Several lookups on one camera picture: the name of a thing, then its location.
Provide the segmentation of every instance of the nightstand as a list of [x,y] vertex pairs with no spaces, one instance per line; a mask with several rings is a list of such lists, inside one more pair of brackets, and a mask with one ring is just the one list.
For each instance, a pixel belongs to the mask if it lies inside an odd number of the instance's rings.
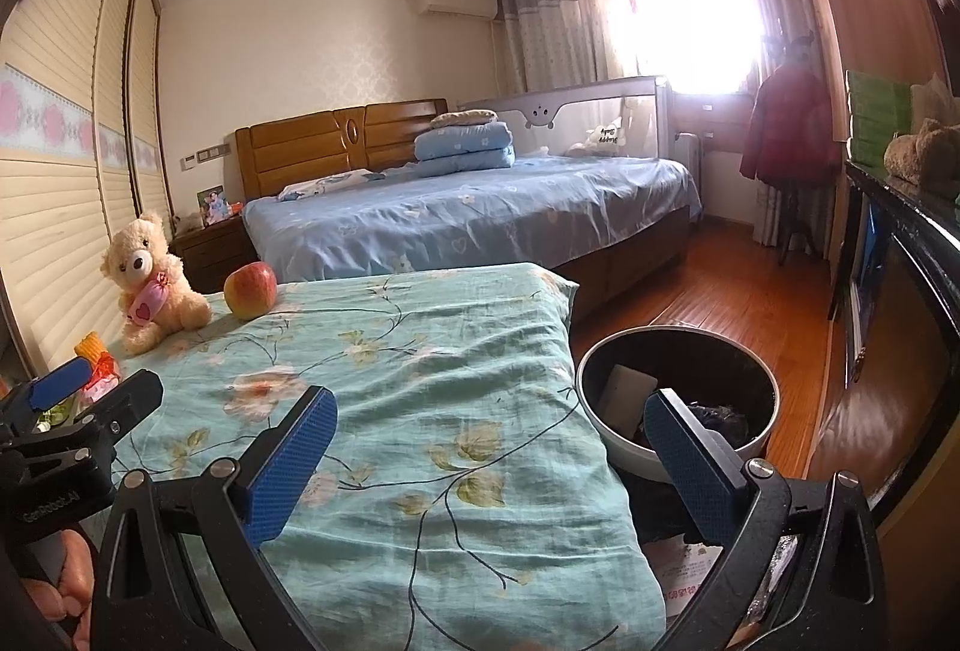
[[176,237],[170,243],[170,253],[184,260],[186,278],[200,293],[223,291],[231,272],[257,260],[239,215]]

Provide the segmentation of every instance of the red jacket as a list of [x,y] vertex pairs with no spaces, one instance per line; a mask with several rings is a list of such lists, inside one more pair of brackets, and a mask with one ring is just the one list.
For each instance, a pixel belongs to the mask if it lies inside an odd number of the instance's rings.
[[785,63],[760,85],[740,173],[778,184],[826,184],[840,164],[830,96],[809,69]]

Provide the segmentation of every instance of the pillow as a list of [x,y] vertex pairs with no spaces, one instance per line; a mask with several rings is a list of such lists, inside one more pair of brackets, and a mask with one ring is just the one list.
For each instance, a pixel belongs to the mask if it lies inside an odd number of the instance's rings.
[[950,94],[949,87],[936,74],[925,85],[911,86],[910,104],[910,133],[920,131],[926,120],[935,120],[942,125],[960,124],[960,106]]
[[347,188],[355,188],[363,185],[365,182],[378,181],[385,179],[383,175],[376,172],[370,172],[367,169],[354,169],[352,172],[344,172],[339,175],[330,175],[325,178],[309,179],[304,182],[296,182],[288,185],[277,195],[278,202],[295,202],[297,199],[303,199],[307,196],[318,196],[320,194],[342,191]]
[[418,161],[432,161],[449,155],[466,152],[507,149],[514,142],[514,135],[505,122],[488,122],[486,125],[448,125],[421,133],[414,140],[414,156]]
[[443,128],[446,125],[483,125],[496,120],[492,109],[467,109],[464,112],[445,112],[430,121],[431,128]]

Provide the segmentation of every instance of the black cabinet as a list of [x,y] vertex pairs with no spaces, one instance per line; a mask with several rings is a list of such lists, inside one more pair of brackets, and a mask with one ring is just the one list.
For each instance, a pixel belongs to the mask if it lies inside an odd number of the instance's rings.
[[960,587],[960,212],[848,164],[824,411],[808,477],[856,473],[880,528],[892,648]]

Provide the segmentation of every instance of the bed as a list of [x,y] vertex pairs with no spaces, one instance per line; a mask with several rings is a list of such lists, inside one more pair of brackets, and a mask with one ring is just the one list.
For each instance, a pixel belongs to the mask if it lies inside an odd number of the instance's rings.
[[337,433],[263,551],[330,651],[648,649],[664,602],[571,389],[574,289],[530,264],[293,283],[250,323],[210,296],[205,329],[137,358],[112,346],[165,388],[116,478],[236,457],[323,385]]
[[[585,101],[656,95],[659,115],[660,94],[656,80],[635,77],[554,91],[552,103],[526,96],[493,108],[505,118],[516,106],[553,130],[561,107]],[[580,284],[581,320],[683,257],[700,200],[685,168],[665,157],[522,157],[510,170],[390,178],[299,202],[272,198],[309,178],[402,166],[413,159],[416,135],[443,111],[442,100],[372,104],[237,130],[244,223],[278,279],[534,261]]]

